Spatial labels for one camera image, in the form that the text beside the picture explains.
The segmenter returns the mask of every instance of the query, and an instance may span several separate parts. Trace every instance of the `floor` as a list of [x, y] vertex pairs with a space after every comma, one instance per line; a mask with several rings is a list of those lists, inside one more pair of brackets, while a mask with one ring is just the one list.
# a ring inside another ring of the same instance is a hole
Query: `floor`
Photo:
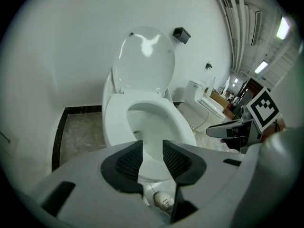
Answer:
[[[219, 139], [211, 138], [204, 132], [196, 132], [195, 139], [197, 146], [201, 148], [238, 152], [229, 149]], [[105, 148], [105, 141], [101, 113], [72, 114], [67, 117], [60, 148], [60, 165], [77, 155], [103, 148]], [[141, 184], [144, 188], [144, 196], [151, 205], [154, 204], [155, 192], [164, 191], [173, 198], [175, 196], [174, 180], [156, 183], [142, 182]]]

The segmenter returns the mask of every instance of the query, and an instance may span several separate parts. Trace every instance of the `ceiling light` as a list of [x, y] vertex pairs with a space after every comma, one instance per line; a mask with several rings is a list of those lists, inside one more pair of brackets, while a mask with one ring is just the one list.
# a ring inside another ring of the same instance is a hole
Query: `ceiling light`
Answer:
[[255, 70], [255, 73], [258, 74], [259, 72], [261, 72], [266, 66], [268, 65], [267, 62], [263, 61], [260, 66], [257, 67], [257, 69]]
[[289, 31], [289, 25], [284, 17], [281, 19], [280, 28], [276, 34], [277, 37], [284, 40]]

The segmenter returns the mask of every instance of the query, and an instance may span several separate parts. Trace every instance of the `black wall fixture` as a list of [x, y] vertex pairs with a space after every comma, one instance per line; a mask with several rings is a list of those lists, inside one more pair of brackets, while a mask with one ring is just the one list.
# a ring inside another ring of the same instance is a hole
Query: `black wall fixture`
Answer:
[[191, 37], [191, 35], [183, 27], [175, 28], [173, 36], [184, 44], [186, 44]]

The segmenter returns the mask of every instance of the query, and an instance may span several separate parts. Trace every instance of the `toilet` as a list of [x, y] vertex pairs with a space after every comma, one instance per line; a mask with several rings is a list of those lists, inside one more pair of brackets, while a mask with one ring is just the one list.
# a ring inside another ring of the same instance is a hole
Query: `toilet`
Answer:
[[135, 27], [125, 34], [104, 84], [106, 146], [143, 140], [141, 181], [172, 178], [163, 161], [163, 140], [196, 146], [193, 132], [173, 105], [168, 89], [174, 66], [174, 49], [168, 37], [152, 27]]
[[185, 102], [178, 106], [192, 130], [197, 132], [205, 132], [208, 127], [220, 124], [226, 118], [224, 108], [204, 92], [204, 83], [190, 80], [183, 94]]

